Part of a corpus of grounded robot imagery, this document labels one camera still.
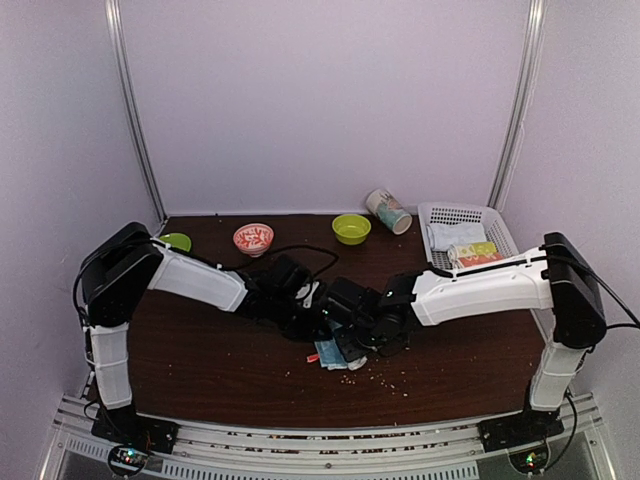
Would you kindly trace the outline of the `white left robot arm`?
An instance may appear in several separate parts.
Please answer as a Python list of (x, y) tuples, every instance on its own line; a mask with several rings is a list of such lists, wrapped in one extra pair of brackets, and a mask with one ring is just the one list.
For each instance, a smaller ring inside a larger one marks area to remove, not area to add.
[(72, 302), (88, 342), (88, 361), (106, 429), (123, 444), (137, 442), (144, 424), (134, 405), (128, 334), (136, 318), (186, 319), (199, 313), (265, 322), (287, 339), (327, 340), (315, 312), (320, 285), (287, 253), (233, 268), (188, 253), (152, 236), (140, 223), (125, 225), (80, 264)]

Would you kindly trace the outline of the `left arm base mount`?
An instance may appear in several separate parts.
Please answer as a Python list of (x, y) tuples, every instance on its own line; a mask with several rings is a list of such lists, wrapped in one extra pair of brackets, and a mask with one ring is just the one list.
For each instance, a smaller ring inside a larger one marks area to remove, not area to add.
[(178, 431), (175, 422), (140, 416), (133, 404), (112, 410), (101, 405), (91, 428), (95, 437), (163, 454), (173, 452)]

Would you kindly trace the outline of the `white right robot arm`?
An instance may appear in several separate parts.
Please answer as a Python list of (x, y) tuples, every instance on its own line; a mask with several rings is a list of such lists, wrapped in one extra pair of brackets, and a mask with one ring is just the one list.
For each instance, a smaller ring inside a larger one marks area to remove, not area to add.
[(512, 423), (526, 442), (550, 426), (550, 412), (559, 409), (581, 359), (607, 330), (595, 275), (559, 232), (545, 235), (540, 247), (494, 263), (395, 275), (383, 292), (339, 277), (318, 305), (322, 317), (338, 325), (336, 341), (349, 360), (417, 326), (503, 311), (551, 311), (555, 326), (529, 383), (527, 408)]

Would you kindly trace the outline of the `blue mickey dotted towel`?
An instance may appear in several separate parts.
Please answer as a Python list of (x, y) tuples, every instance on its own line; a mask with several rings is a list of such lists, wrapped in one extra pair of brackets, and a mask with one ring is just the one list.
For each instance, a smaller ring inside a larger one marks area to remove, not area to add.
[(347, 361), (339, 350), (334, 340), (318, 341), (314, 343), (315, 352), (306, 357), (308, 364), (318, 362), (320, 366), (329, 371), (350, 370), (355, 371), (367, 363), (367, 357)]

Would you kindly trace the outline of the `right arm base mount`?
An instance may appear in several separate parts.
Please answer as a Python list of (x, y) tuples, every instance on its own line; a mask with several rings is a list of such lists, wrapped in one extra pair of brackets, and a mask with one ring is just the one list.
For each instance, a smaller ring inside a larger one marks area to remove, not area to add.
[(527, 389), (521, 411), (477, 424), (485, 452), (512, 449), (564, 432), (564, 425), (559, 419), (560, 408), (552, 411), (536, 410), (531, 406), (529, 397)]

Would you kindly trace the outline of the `white perforated plastic basket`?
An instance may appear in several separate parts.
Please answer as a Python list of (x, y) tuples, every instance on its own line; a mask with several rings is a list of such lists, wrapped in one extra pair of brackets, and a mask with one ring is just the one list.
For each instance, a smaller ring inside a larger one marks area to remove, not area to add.
[(519, 250), (500, 213), (490, 207), (451, 202), (423, 202), (418, 205), (417, 211), (427, 262), (436, 268), (451, 270), (452, 266), (445, 252), (437, 252), (429, 245), (427, 226), (431, 223), (446, 225), (458, 223), (481, 224), (487, 240), (495, 244), (498, 252), (503, 257), (512, 257), (519, 254)]

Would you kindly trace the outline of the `orange bunny towel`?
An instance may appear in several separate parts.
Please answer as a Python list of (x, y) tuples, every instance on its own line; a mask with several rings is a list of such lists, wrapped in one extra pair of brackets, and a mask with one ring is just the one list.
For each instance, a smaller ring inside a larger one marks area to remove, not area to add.
[(500, 253), (459, 257), (456, 260), (456, 266), (458, 268), (471, 268), (479, 265), (494, 263), (503, 259), (504, 257)]

